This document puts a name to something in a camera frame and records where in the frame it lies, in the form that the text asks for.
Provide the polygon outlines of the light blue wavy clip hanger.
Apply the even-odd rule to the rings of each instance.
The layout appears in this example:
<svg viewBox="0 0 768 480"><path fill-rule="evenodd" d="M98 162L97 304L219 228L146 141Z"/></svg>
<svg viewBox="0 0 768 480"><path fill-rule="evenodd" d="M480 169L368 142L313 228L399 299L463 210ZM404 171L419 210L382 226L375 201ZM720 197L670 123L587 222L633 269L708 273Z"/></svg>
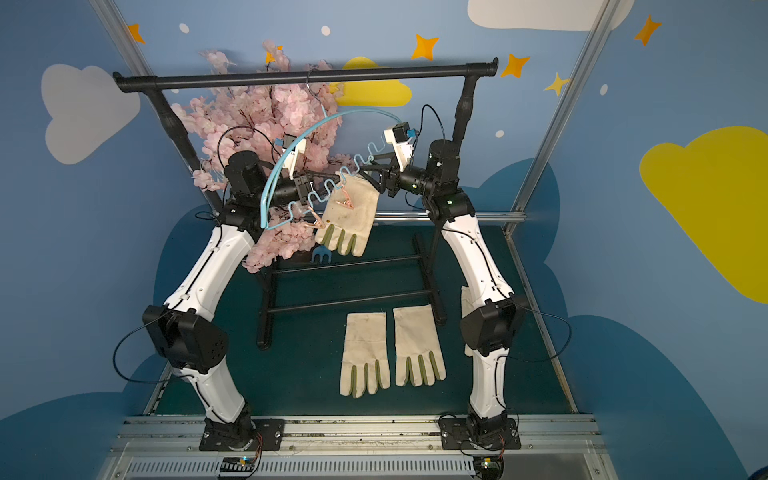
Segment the light blue wavy clip hanger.
<svg viewBox="0 0 768 480"><path fill-rule="evenodd" d="M400 80L404 79L408 74L415 73L415 69L409 69L409 68L384 68L384 67L377 67L377 68L368 68L368 69L347 69L347 70L322 70L321 74L328 74L329 77L327 79L328 82L341 82L341 83L348 83L348 82L357 82L357 81L389 81L389 80ZM275 167L272 169L272 173L268 177L266 181L266 186L261 194L261 198L259 201L259 207L260 207L260 227L262 229L266 230L273 230L277 227L280 227L282 225L285 225L289 223L291 220L294 219L294 214L292 213L293 205L295 204L295 201L291 200L288 204L288 211L289 211L289 219L284 220L281 223L278 223L276 226L269 226L268 220L268 210L271 206L278 180L281 179L280 172L283 169L287 169L289 173L289 177L293 178L294 170L295 170L295 162L296 157L295 153L297 152L297 149L300 145L304 143L306 138L313 133L315 130L319 129L323 125L332 122L338 118L343 117L344 115L350 115L355 113L375 113L375 114L381 114L386 117L389 117L391 119L396 120L398 123L401 123L401 119L397 117L396 115L374 107L360 107L355 108L351 110L345 110L340 113L336 113L334 115L325 115L325 117L312 125L310 128L308 128L304 133L299 135L296 140L294 140L288 147L285 148L284 153L281 155L279 160L277 161ZM409 134L408 132L405 133L405 139L403 141L397 141L393 144L394 149L394 156L396 157L396 167L395 172L401 173L403 172L411 163L412 156L413 156L413 144L412 141L415 140L415 136ZM353 173L349 173L345 168L342 169L341 173L341 180L338 183L334 183L330 189L328 190L328 193L325 197L321 197L315 190L311 190L309 193L309 199L307 202L309 203L310 207L314 206L315 202L323 203L326 202L333 191L335 189L340 189L341 184L345 183L347 178L357 174L359 172L363 171L364 166L371 166L374 162L374 155L370 154L366 159L359 159L358 156L354 157L354 162L356 165L357 170Z"/></svg>

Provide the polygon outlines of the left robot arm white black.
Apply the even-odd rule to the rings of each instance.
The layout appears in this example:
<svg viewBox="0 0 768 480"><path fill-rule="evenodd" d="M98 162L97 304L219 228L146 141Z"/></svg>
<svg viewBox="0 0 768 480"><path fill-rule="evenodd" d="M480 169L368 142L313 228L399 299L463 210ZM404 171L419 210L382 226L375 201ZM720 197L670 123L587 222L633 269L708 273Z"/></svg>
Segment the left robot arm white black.
<svg viewBox="0 0 768 480"><path fill-rule="evenodd" d="M231 196L210 240L180 286L161 306L148 306L142 321L157 353L175 377L190 384L205 413L203 451L247 451L260 442L251 408L226 362L227 333L214 324L219 300L235 270L265 233L260 205L269 164L250 150L233 154L224 168Z"/></svg>

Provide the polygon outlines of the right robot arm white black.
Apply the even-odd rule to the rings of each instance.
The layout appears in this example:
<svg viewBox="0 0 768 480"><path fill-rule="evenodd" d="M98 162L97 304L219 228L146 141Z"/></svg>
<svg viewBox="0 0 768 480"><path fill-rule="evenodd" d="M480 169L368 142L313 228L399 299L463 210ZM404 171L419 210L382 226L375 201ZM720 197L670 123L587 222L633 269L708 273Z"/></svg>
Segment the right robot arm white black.
<svg viewBox="0 0 768 480"><path fill-rule="evenodd" d="M460 145L439 139L430 144L424 168L401 163L395 153L367 157L361 168L372 185L393 197L403 190L418 194L429 219L454 253L469 288L472 310L460 322L473 359L473 384L467 426L476 441L499 435L509 426L503 400L504 373L514 336L525 319L527 302L505 281L482 237L476 211L459 187Z"/></svg>

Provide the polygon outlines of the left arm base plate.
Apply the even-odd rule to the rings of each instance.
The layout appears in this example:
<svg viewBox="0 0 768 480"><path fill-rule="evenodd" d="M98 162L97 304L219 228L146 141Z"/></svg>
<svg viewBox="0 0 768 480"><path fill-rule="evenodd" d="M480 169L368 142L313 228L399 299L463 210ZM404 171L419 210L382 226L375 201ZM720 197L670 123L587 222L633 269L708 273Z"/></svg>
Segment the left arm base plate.
<svg viewBox="0 0 768 480"><path fill-rule="evenodd" d="M277 418L241 419L233 423L205 420L200 451L242 452L280 449L285 421Z"/></svg>

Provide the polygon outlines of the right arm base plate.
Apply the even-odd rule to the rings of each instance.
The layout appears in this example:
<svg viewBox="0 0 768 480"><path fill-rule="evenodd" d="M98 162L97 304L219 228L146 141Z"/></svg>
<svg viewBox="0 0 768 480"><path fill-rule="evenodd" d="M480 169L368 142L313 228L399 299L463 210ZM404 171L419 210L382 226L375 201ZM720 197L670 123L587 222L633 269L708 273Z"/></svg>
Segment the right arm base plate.
<svg viewBox="0 0 768 480"><path fill-rule="evenodd" d="M514 419L504 415L481 419L474 415L441 415L436 423L444 450L519 450L521 440Z"/></svg>

